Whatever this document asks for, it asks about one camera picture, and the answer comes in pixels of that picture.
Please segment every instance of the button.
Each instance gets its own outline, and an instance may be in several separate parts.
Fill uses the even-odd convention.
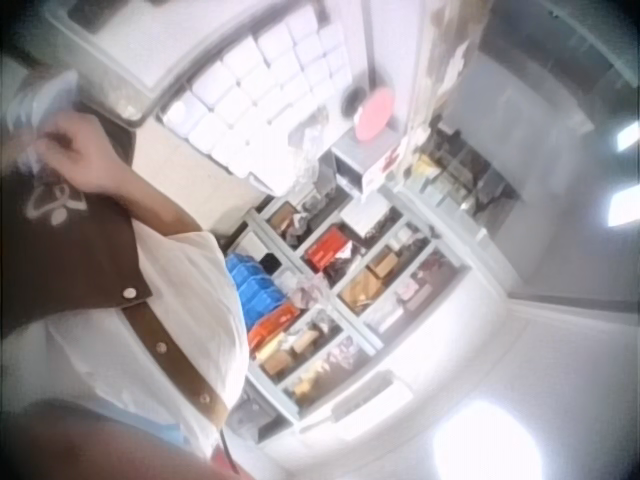
[[[136,295],[138,295],[138,292],[136,291],[135,288],[131,288],[131,287],[125,288],[124,291],[122,292],[122,296],[127,300],[133,300],[134,298],[136,298]]]

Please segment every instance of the display case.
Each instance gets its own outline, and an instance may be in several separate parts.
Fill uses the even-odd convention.
[[[375,368],[465,271],[438,232],[384,187],[366,200],[339,186],[324,195],[311,188],[250,210],[244,222],[229,252],[273,255],[274,282],[298,304],[296,318],[252,351],[249,369],[293,423]],[[300,305],[300,285],[311,303]]]

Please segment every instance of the light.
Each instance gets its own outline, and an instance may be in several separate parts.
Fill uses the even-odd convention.
[[[629,148],[640,138],[640,125],[634,122],[618,134],[618,151]]]
[[[624,225],[640,219],[640,185],[627,188],[611,197],[609,226]]]
[[[403,383],[394,381],[353,413],[336,421],[336,430],[344,439],[353,440],[400,410],[412,396]]]
[[[438,429],[435,459],[442,480],[541,480],[535,442],[506,412],[477,402]]]

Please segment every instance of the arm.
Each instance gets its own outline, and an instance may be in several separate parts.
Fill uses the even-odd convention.
[[[191,215],[118,158],[95,117],[64,112],[44,132],[36,142],[38,155],[79,190],[113,197],[161,235],[202,230]],[[60,136],[70,142],[55,141]]]

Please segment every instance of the wall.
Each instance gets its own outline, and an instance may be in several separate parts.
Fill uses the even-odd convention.
[[[448,409],[444,403],[425,404],[423,410],[432,414],[420,433],[358,467],[333,462],[299,478],[439,478],[434,433],[475,401],[502,408],[528,431],[545,480],[624,478],[639,447],[637,318],[539,307],[512,302],[501,333],[461,374],[466,395],[459,381],[457,391],[446,391]],[[412,416],[414,423],[423,418]]]
[[[480,52],[447,102],[444,121],[460,129],[521,195],[493,241],[526,279],[558,225],[581,145],[575,129],[567,125],[567,119],[575,117],[567,113],[575,101],[531,62],[523,68],[562,110]]]

